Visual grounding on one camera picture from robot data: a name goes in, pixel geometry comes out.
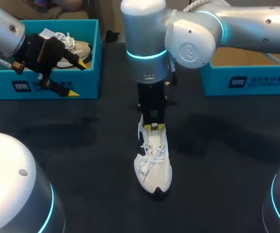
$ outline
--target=sneaker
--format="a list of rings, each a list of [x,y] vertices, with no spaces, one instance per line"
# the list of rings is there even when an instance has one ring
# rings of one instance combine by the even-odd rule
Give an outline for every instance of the sneaker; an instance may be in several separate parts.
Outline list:
[[[149,193],[165,193],[172,182],[168,142],[164,124],[138,126],[139,152],[134,161],[135,174]]]
[[[92,59],[92,46],[86,42],[74,40],[73,37],[70,37],[69,33],[67,33],[67,35],[64,35],[63,33],[54,33],[51,30],[45,28],[40,36],[44,39],[49,39],[55,36],[65,44],[67,50],[79,55],[84,64]],[[67,59],[62,58],[61,61],[57,63],[57,67],[59,69],[67,69],[74,66],[69,63]]]

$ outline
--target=robotic arm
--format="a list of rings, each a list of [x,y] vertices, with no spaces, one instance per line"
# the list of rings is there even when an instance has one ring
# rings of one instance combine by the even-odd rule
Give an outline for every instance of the robotic arm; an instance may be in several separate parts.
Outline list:
[[[86,69],[80,57],[66,50],[64,43],[55,37],[46,40],[35,33],[26,35],[24,24],[0,9],[0,57],[10,56],[15,58],[14,65],[2,59],[0,63],[18,74],[22,74],[25,67],[39,73],[39,85],[61,97],[78,96],[51,80],[50,74],[63,57],[79,69]]]
[[[127,53],[138,82],[163,80],[166,51],[182,66],[200,68],[218,47],[280,53],[280,7],[232,7],[224,0],[197,0],[186,11],[165,0],[123,0]]]

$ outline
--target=black table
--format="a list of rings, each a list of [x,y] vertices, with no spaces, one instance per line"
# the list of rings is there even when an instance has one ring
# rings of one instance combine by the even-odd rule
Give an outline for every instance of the black table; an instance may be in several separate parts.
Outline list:
[[[280,165],[280,96],[204,97],[197,70],[167,87],[172,188],[137,181],[136,83],[125,45],[105,45],[99,100],[0,101],[0,132],[23,142],[66,210],[66,233],[262,233]]]

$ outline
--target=blue box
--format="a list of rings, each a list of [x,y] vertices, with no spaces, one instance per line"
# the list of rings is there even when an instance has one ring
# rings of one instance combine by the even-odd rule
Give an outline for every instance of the blue box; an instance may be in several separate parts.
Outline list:
[[[206,96],[280,94],[280,65],[262,53],[219,48],[200,74]]]
[[[22,21],[26,26],[26,34],[41,33],[44,28],[53,32],[70,33],[75,40],[88,42],[93,46],[91,68],[79,70],[55,69],[51,78],[55,82],[66,86],[79,93],[73,99],[96,99],[99,92],[99,79],[101,71],[102,41],[98,20],[27,20]],[[0,100],[40,100],[40,99],[70,99],[62,98],[58,94],[42,90],[37,86],[38,74],[31,70],[24,70],[18,75],[13,70],[0,65]],[[31,92],[16,92],[13,83],[27,83]]]

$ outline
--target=white shoelace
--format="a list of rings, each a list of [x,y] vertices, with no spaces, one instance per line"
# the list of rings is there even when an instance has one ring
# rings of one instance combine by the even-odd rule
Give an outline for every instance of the white shoelace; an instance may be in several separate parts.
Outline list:
[[[67,33],[67,35],[64,35],[63,33],[55,33],[54,36],[66,45],[67,50],[75,50],[75,40],[70,37],[70,33]]]
[[[152,147],[147,142],[143,143],[145,150],[145,156],[142,156],[139,162],[139,172],[144,175],[143,181],[145,180],[149,170],[155,164],[162,164],[165,161],[165,143],[161,147]]]

